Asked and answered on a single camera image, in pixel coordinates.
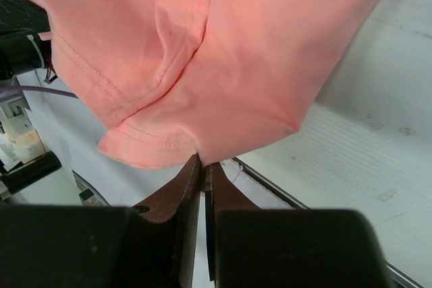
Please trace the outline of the salmon pink t-shirt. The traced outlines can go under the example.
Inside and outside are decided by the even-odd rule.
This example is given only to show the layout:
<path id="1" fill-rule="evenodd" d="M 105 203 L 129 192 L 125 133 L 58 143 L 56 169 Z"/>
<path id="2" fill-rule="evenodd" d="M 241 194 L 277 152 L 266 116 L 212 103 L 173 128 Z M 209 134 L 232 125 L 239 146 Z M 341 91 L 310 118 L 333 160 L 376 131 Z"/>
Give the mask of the salmon pink t-shirt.
<path id="1" fill-rule="evenodd" d="M 210 165 L 296 133 L 378 0 L 29 0 L 55 71 L 146 169 Z"/>

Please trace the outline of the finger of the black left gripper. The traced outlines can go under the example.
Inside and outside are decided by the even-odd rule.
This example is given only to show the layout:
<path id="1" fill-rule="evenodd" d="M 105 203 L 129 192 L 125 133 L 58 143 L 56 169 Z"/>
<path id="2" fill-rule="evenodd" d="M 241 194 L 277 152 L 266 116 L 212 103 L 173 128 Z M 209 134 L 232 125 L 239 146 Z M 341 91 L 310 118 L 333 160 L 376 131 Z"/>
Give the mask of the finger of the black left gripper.
<path id="1" fill-rule="evenodd" d="M 49 30 L 43 8 L 29 0 L 1 0 L 2 34 L 37 34 Z"/>

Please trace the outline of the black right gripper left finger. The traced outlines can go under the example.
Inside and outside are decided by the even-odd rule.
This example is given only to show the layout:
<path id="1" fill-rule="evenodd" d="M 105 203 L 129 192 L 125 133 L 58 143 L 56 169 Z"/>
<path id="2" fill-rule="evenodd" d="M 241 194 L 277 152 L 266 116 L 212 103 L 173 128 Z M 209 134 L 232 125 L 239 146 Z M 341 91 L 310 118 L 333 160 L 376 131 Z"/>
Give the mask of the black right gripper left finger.
<path id="1" fill-rule="evenodd" d="M 132 207 L 1 209 L 2 287 L 190 287 L 201 161 Z"/>

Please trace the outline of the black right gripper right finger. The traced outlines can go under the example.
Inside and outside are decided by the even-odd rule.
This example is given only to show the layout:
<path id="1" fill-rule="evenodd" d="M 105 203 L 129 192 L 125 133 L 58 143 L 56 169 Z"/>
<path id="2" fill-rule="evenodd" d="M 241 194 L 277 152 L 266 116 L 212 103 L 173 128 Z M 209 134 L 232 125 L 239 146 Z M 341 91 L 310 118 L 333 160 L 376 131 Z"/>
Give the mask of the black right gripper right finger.
<path id="1" fill-rule="evenodd" d="M 217 287 L 393 287 L 355 210 L 262 209 L 218 163 L 205 170 L 209 276 Z"/>

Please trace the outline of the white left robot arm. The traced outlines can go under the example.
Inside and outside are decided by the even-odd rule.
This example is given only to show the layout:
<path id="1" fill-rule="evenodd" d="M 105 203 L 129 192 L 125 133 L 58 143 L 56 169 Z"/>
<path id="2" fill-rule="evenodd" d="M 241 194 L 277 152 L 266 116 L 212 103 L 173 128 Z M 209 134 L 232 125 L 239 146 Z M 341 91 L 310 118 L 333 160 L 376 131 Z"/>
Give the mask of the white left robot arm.
<path id="1" fill-rule="evenodd" d="M 46 11 L 29 0 L 1 0 L 1 85 L 26 72 L 48 68 L 51 42 Z"/>

